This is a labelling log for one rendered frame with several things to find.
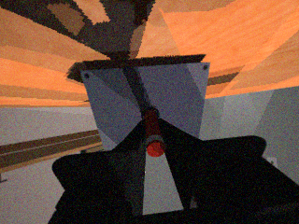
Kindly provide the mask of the grey sloped panel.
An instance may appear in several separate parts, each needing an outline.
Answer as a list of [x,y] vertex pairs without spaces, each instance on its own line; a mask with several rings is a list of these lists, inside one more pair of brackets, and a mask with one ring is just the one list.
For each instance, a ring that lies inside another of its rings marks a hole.
[[199,139],[211,62],[79,71],[104,151],[116,147],[148,110]]

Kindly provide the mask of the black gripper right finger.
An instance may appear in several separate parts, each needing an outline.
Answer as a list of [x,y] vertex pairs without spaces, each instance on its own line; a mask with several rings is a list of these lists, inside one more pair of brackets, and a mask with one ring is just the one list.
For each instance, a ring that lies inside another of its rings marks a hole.
[[208,160],[259,154],[266,141],[259,136],[200,140],[163,119],[157,119],[165,144],[165,156],[184,209],[197,208]]

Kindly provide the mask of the dark red peg with grey band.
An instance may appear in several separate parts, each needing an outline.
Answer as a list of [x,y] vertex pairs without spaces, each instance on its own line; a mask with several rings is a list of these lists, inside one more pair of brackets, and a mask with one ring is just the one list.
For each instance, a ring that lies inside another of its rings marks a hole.
[[154,110],[144,114],[146,124],[146,148],[151,157],[160,157],[165,153],[165,144]]

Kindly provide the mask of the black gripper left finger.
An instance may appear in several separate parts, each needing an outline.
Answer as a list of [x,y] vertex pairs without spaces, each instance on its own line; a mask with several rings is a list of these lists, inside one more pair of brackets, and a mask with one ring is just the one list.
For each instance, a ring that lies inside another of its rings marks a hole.
[[134,216],[142,216],[146,149],[146,124],[140,120],[112,150],[63,156],[51,167],[64,190],[69,185],[122,180]]

